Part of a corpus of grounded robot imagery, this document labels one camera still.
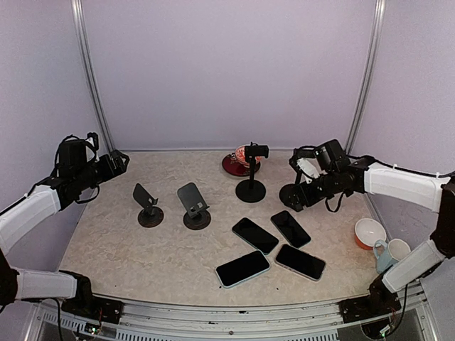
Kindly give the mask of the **phone black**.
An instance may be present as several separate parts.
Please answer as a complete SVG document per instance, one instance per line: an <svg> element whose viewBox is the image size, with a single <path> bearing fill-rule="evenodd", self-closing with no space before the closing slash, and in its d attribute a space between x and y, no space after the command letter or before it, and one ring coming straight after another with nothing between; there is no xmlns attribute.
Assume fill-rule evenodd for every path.
<svg viewBox="0 0 455 341"><path fill-rule="evenodd" d="M283 237L295 248L301 248L311 241L311 237L304 228L294 219L291 213L283 210L271 216L272 224L280 231Z"/></svg>

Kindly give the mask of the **black pole stand clamp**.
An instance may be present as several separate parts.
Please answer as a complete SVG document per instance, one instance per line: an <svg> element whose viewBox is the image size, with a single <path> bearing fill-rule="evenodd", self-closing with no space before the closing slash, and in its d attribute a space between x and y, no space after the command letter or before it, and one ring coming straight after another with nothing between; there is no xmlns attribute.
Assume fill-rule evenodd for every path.
<svg viewBox="0 0 455 341"><path fill-rule="evenodd" d="M279 199L295 212L311 207L322 200L320 192L308 183L288 184L279 191Z"/></svg>

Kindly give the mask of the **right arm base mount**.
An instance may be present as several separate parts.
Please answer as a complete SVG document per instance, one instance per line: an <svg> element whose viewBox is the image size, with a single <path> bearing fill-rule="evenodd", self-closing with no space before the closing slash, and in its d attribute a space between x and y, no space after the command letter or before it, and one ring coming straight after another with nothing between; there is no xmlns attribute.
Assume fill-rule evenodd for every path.
<svg viewBox="0 0 455 341"><path fill-rule="evenodd" d="M387 315L402 308L398 295L389 291L372 291L366 296L342 300L338 305L344 323Z"/></svg>

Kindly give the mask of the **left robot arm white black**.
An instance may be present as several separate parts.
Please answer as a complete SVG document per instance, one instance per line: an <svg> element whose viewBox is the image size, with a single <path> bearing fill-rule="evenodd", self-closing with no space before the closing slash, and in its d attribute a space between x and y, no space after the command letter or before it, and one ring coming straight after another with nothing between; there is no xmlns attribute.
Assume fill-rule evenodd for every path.
<svg viewBox="0 0 455 341"><path fill-rule="evenodd" d="M70 300L83 315L94 315L99 299L91 294L88 277L72 272L32 271L14 268L6 260L13 246L47 218L73 203L87 203L81 194L99 190L127 171L129 157L121 151L98 156L98 135L74 135L59 144L51 174L32 186L19 200L1 211L1 306L15 301L48 298Z"/></svg>

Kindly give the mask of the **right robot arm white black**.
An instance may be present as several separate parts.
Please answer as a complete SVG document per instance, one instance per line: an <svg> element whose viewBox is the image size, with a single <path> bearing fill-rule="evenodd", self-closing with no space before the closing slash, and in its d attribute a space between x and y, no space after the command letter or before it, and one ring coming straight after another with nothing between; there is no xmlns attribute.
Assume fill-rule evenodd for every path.
<svg viewBox="0 0 455 341"><path fill-rule="evenodd" d="M397 264L380 276L379 288L364 299L364 310L379 315L396 293L410 282L433 272L454 257L454 174L423 173L379 161L373 156L350 156L333 139L319 146L294 149L289 165L296 182L282 202L296 212L335 195L385 195L437 213L435 230Z"/></svg>

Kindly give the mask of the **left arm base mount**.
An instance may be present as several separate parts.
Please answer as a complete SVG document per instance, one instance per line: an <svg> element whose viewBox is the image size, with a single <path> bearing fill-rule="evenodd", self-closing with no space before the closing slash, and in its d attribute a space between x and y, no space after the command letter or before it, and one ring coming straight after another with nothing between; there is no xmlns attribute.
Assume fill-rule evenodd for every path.
<svg viewBox="0 0 455 341"><path fill-rule="evenodd" d="M62 310L80 317L112 324L119 324L124 304L118 300L95 296L89 303L76 301L74 298L64 300Z"/></svg>

